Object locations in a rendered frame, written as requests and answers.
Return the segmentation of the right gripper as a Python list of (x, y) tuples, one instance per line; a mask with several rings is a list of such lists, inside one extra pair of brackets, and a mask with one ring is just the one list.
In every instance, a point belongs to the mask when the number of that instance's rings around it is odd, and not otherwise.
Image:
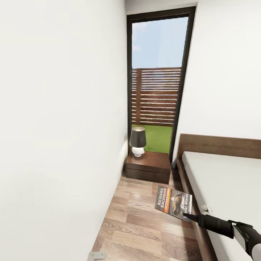
[(220, 227), (219, 227), (219, 221), (221, 220), (220, 218), (213, 217), (211, 215), (203, 215), (203, 214), (192, 215), (192, 214), (184, 213), (183, 215), (197, 222), (198, 226), (202, 228), (206, 228), (208, 230), (211, 230), (221, 235)]

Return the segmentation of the hardback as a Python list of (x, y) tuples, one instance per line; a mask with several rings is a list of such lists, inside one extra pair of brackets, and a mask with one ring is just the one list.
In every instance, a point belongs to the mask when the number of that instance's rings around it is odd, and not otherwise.
[(183, 214), (191, 214), (192, 195), (159, 185), (155, 209), (191, 223), (191, 219)]

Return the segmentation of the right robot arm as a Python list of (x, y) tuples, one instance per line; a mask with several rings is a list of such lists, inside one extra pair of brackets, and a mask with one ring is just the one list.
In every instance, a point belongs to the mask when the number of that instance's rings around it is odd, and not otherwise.
[[(212, 207), (210, 205), (201, 206), (203, 214), (192, 215), (184, 213), (187, 218), (198, 223), (198, 226), (206, 228), (220, 235), (235, 239), (243, 247), (253, 261), (261, 261), (261, 234), (259, 234), (252, 225), (236, 222), (233, 220), (222, 220), (212, 216)], [(236, 225), (232, 225), (236, 223)]]

